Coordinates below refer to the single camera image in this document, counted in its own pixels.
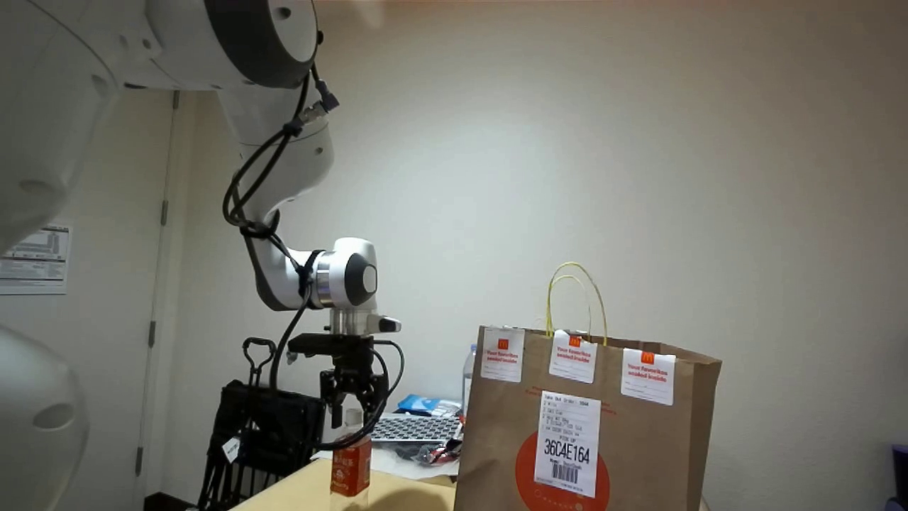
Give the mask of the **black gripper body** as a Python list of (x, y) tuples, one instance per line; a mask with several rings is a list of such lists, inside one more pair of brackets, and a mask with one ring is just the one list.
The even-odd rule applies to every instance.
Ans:
[(383, 405), (390, 378), (371, 369), (371, 338), (303, 331), (289, 340), (289, 348), (303, 358), (327, 354), (333, 361), (320, 374), (320, 401), (330, 408), (337, 408), (346, 394), (353, 394), (363, 408)]

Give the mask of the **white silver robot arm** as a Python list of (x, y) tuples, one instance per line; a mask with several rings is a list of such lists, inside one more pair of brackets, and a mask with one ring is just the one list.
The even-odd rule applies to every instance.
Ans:
[(323, 308), (330, 347), (366, 347), (385, 325), (375, 247), (278, 237), (282, 206), (336, 158), (320, 43), (314, 0), (0, 0), (0, 250), (63, 212), (123, 91), (211, 94), (242, 149), (224, 222), (261, 300)]

